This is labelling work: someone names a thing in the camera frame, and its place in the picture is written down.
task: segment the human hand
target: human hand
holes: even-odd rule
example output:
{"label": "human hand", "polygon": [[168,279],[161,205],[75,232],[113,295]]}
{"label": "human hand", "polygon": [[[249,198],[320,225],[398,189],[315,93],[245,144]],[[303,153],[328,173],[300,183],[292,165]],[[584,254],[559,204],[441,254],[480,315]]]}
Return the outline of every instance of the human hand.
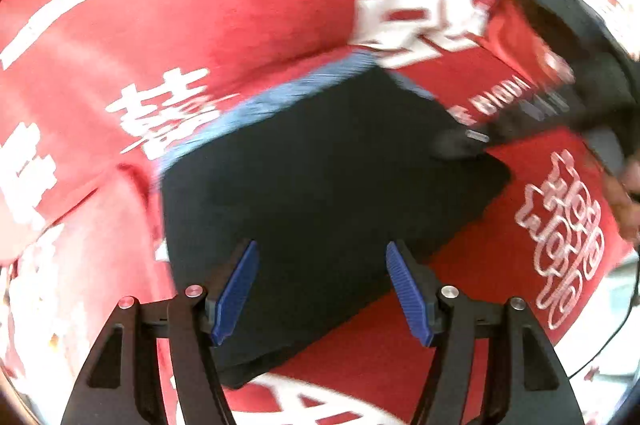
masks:
{"label": "human hand", "polygon": [[603,193],[618,222],[620,236],[638,245],[640,243],[640,157],[629,160],[623,173],[616,178],[608,174],[603,178]]}

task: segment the red fabric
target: red fabric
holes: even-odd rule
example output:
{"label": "red fabric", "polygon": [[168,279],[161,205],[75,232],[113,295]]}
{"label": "red fabric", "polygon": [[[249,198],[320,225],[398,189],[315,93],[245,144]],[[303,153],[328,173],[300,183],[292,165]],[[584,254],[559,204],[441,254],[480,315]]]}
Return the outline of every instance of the red fabric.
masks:
{"label": "red fabric", "polygon": [[[0,48],[6,49],[28,20],[51,1],[2,0]],[[65,225],[56,241],[54,262],[59,271],[52,274],[58,279],[55,293],[60,299],[56,318],[69,319],[68,303],[81,299],[91,315],[82,339],[92,342],[120,296],[133,294],[146,301],[174,292],[166,265],[154,262],[153,255],[162,238],[160,203],[152,188],[157,164],[140,146],[121,154],[136,138],[121,127],[123,110],[106,109],[121,97],[121,90],[130,84],[138,92],[156,88],[162,84],[162,75],[174,68],[179,67],[182,74],[207,68],[208,74],[190,87],[205,88],[203,94],[209,97],[203,102],[235,95],[217,103],[220,111],[229,110],[270,86],[350,52],[355,1],[85,0],[54,20],[15,61],[3,60],[0,145],[20,123],[36,124],[40,133],[36,155],[50,155],[56,165],[55,185],[34,205],[45,221],[43,230],[55,222]],[[508,2],[499,1],[494,7],[486,37],[479,40],[483,47],[458,52],[439,49],[439,57],[400,70],[434,92],[448,108],[475,120],[486,116],[478,105],[494,110],[508,103],[496,96],[504,99],[504,84],[516,84],[515,91],[523,92],[549,79],[540,65],[545,48],[524,18]],[[160,94],[143,105],[161,109],[172,98],[169,93]],[[569,186],[584,183],[591,205],[602,206],[599,227],[605,253],[598,268],[591,264],[597,262],[593,257],[580,256],[573,265],[574,255],[569,254],[564,262],[553,265],[543,253],[538,262],[543,275],[532,264],[537,242],[515,218],[526,201],[527,186],[544,185],[552,171],[552,156],[570,161],[564,150],[575,159],[579,178],[571,177],[564,166],[561,177]],[[471,297],[497,302],[515,294],[523,297],[556,342],[628,246],[618,237],[603,201],[599,173],[583,164],[585,150],[577,137],[557,131],[495,150],[495,155],[511,167],[513,181],[481,220],[441,249],[432,266],[443,281]],[[581,193],[589,201],[585,191]],[[542,219],[540,228],[554,217],[542,205],[541,196],[534,196],[531,214]],[[0,228],[6,242],[4,262],[13,261],[40,231],[16,224],[6,203],[0,205]],[[591,229],[583,240],[596,233]],[[553,247],[554,239],[550,235],[546,242]],[[568,290],[563,282],[578,286],[581,281],[577,305],[558,327],[554,323],[561,314],[545,307],[548,296],[536,305],[548,279],[559,290],[556,301]],[[59,353],[66,355],[75,375],[79,362],[70,359],[75,346],[69,340],[68,349]],[[160,347],[165,400],[173,420],[175,392],[167,385],[171,372],[166,345]],[[484,345],[478,348],[481,353]],[[350,395],[408,421],[431,356],[411,338],[395,296],[389,294],[276,374]],[[481,393],[480,368],[485,362],[481,354],[476,362],[469,418]],[[230,393],[229,398],[236,410],[276,408],[271,392],[255,384]]]}

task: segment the black fabric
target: black fabric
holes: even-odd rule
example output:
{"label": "black fabric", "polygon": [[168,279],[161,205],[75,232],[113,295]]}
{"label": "black fabric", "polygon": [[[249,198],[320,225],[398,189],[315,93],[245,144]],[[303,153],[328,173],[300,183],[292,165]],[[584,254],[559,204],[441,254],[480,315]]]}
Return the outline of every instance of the black fabric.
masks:
{"label": "black fabric", "polygon": [[640,65],[582,0],[517,0],[550,48],[573,67],[575,91],[584,103],[578,131],[611,128],[626,156],[640,149]]}
{"label": "black fabric", "polygon": [[487,137],[486,142],[468,138],[464,126],[456,131],[457,137],[443,134],[438,147],[440,156],[472,156],[486,149],[487,142],[503,145],[559,126],[583,135],[601,126],[612,129],[625,110],[636,108],[626,76],[610,53],[597,53],[578,63],[574,74],[575,83],[540,90],[505,107],[488,122],[473,127]]}
{"label": "black fabric", "polygon": [[488,155],[441,162],[456,125],[434,100],[382,69],[346,79],[181,158],[162,181],[179,289],[207,280],[243,237],[260,268],[234,334],[215,351],[239,387],[389,290],[385,246],[428,256],[478,217],[508,182]]}

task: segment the black cable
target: black cable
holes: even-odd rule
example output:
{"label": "black cable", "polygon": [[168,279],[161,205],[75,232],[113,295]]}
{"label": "black cable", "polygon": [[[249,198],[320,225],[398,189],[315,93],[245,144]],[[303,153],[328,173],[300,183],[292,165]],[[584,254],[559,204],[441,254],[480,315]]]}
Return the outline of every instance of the black cable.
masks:
{"label": "black cable", "polygon": [[611,336],[607,339],[607,341],[604,343],[604,345],[598,349],[598,352],[593,355],[593,357],[591,357],[588,361],[586,361],[584,363],[584,365],[578,369],[574,374],[572,374],[569,379],[574,378],[575,375],[577,375],[578,373],[581,372],[581,370],[583,370],[585,367],[587,367],[593,360],[595,360],[600,354],[601,352],[604,351],[605,347],[607,347],[611,341],[616,338],[617,334],[620,332],[620,329],[622,329],[625,324],[626,321],[629,320],[629,315],[631,315],[631,312],[636,304],[636,300],[638,299],[638,283],[640,283],[640,246],[638,246],[638,248],[636,248],[636,255],[638,256],[638,262],[636,263],[636,281],[634,283],[634,292],[631,294],[631,299],[629,300],[629,307],[626,310],[626,315],[625,318],[623,319],[623,321],[620,323],[620,326],[618,326],[618,328],[616,328],[616,330],[611,334]]}

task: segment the metal screw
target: metal screw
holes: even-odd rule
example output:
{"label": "metal screw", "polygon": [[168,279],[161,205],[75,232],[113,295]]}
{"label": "metal screw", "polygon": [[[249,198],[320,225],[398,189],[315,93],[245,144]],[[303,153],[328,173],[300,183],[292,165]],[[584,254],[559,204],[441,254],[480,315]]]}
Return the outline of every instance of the metal screw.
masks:
{"label": "metal screw", "polygon": [[442,293],[442,296],[447,299],[455,299],[460,295],[460,291],[455,286],[443,286],[440,293]]}
{"label": "metal screw", "polygon": [[123,297],[118,301],[118,308],[120,308],[121,310],[127,310],[135,303],[136,300],[132,296],[127,295],[126,297]]}
{"label": "metal screw", "polygon": [[192,284],[184,291],[184,294],[187,297],[191,297],[193,299],[194,297],[199,297],[200,295],[202,295],[202,291],[202,286],[200,286],[199,284]]}
{"label": "metal screw", "polygon": [[486,134],[482,134],[478,131],[472,131],[471,129],[467,129],[465,131],[466,137],[472,138],[473,140],[478,140],[478,142],[484,142],[485,144],[489,141],[489,137]]}
{"label": "metal screw", "polygon": [[511,307],[514,310],[522,311],[527,307],[527,303],[524,302],[520,297],[514,297],[511,299]]}

